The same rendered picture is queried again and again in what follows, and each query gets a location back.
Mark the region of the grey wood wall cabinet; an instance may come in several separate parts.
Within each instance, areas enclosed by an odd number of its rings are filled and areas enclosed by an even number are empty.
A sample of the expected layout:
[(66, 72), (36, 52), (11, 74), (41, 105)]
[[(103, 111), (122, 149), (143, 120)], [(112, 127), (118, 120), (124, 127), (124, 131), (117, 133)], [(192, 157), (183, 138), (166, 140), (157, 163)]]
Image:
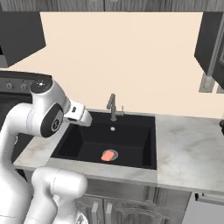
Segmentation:
[(4, 11), (224, 11), (224, 0), (0, 0)]

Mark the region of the grey base cabinet door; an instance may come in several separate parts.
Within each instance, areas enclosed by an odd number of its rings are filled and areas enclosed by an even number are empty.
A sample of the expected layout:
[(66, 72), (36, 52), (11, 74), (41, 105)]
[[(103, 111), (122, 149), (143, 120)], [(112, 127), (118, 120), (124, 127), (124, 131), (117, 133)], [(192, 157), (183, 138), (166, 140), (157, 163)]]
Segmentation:
[(112, 224), (175, 224), (173, 215), (158, 206), (144, 205), (118, 199), (104, 199), (104, 214), (111, 203)]
[(102, 199), (96, 198), (96, 197), (90, 197), (90, 196), (83, 196), (76, 200), (77, 207), (80, 209), (80, 211), (86, 216), (88, 220), (88, 224), (92, 223), (92, 215), (91, 210), (92, 206), (95, 202), (98, 202), (98, 224), (104, 224), (104, 216), (103, 216), (103, 208), (102, 208)]

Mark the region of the black sink basin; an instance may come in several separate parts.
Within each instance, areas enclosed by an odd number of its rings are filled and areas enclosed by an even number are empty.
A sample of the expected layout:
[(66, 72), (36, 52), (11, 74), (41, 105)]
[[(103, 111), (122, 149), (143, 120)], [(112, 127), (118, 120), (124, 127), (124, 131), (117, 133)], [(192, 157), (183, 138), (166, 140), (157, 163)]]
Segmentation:
[[(154, 116), (124, 115), (115, 122), (110, 113), (91, 112), (90, 127), (70, 124), (51, 158), (157, 169), (156, 119)], [(114, 161), (102, 161), (102, 153), (118, 152)]]

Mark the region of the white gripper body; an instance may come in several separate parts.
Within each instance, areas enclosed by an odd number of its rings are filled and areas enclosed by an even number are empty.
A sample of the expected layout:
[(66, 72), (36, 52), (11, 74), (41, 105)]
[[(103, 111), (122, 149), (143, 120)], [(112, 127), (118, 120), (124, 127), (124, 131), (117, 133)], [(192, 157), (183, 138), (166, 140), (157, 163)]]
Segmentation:
[(64, 121), (66, 123), (72, 123), (79, 126), (89, 127), (92, 123), (92, 116), (84, 109), (70, 110), (64, 115)]

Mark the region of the orange bar soap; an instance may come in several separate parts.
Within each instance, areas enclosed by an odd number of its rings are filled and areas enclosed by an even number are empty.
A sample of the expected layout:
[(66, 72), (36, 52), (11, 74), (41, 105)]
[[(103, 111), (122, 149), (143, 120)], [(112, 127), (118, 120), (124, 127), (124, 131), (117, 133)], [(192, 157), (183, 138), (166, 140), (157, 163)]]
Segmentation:
[(106, 150), (104, 154), (101, 156), (102, 161), (111, 161), (115, 156), (115, 153), (112, 150)]

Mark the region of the grey dishwasher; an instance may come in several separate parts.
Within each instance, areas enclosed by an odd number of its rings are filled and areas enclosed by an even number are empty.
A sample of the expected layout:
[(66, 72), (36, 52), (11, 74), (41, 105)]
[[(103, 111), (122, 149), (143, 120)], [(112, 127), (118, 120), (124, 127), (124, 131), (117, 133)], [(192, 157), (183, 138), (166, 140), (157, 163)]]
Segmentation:
[[(182, 224), (224, 224), (224, 206), (198, 202), (193, 192), (189, 200)], [(207, 197), (223, 199), (224, 195), (204, 193)]]

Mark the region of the dark range hood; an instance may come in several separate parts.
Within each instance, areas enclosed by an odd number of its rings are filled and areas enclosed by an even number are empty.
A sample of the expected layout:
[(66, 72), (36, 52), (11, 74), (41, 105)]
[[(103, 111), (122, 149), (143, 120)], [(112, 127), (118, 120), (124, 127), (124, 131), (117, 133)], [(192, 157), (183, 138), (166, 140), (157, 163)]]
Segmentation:
[(39, 12), (0, 12), (0, 68), (8, 68), (45, 46)]

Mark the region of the black stove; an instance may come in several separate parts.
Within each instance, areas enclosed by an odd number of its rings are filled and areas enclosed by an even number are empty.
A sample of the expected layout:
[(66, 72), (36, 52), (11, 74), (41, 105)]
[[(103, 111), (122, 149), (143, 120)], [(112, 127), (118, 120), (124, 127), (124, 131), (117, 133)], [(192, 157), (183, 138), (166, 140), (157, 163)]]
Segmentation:
[[(6, 158), (13, 163), (33, 138), (33, 135), (28, 134), (27, 131), (18, 132), (18, 142), (15, 141), (16, 138), (13, 138), (15, 142), (7, 142), (6, 134), (4, 133), (4, 125), (6, 116), (13, 107), (19, 103), (32, 103), (30, 87), (36, 80), (46, 82), (48, 88), (53, 84), (51, 75), (0, 71), (0, 164), (4, 161), (4, 152), (8, 153)], [(8, 82), (13, 84), (12, 90), (7, 89), (6, 83)], [(28, 86), (26, 91), (22, 91), (20, 87), (22, 83), (25, 83)]]

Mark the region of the grey sink tap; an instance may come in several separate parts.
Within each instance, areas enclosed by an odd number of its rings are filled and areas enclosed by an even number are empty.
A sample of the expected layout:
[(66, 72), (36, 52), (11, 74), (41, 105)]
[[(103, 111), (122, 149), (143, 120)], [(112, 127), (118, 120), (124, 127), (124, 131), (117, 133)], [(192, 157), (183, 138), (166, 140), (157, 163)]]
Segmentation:
[(108, 104), (107, 104), (107, 109), (111, 110), (111, 118), (110, 118), (110, 120), (112, 122), (116, 121), (116, 117), (117, 116), (123, 116), (124, 115), (124, 111), (123, 110), (121, 110), (121, 111), (117, 111), (116, 110), (116, 95), (115, 94), (112, 94), (109, 97)]

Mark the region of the dark open cabinet door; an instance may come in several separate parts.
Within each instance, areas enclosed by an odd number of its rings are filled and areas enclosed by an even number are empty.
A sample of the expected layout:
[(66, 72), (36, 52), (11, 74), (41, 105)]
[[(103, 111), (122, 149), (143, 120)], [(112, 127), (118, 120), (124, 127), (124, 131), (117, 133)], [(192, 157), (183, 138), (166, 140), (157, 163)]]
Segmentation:
[(215, 67), (213, 70), (213, 78), (224, 89), (224, 44), (221, 45)]
[(204, 12), (202, 15), (194, 58), (205, 73), (209, 70), (222, 15), (222, 12)]

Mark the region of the grey sink drain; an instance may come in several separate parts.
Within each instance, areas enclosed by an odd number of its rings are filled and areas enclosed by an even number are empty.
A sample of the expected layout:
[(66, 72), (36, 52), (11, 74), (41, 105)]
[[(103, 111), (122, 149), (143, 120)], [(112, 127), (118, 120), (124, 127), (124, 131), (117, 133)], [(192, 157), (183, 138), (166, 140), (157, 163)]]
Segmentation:
[(112, 149), (109, 149), (110, 151), (113, 151), (114, 153), (115, 153), (115, 156), (112, 158), (112, 160), (111, 161), (114, 161), (115, 159), (117, 159), (118, 158), (118, 152), (116, 151), (116, 150), (112, 150)]

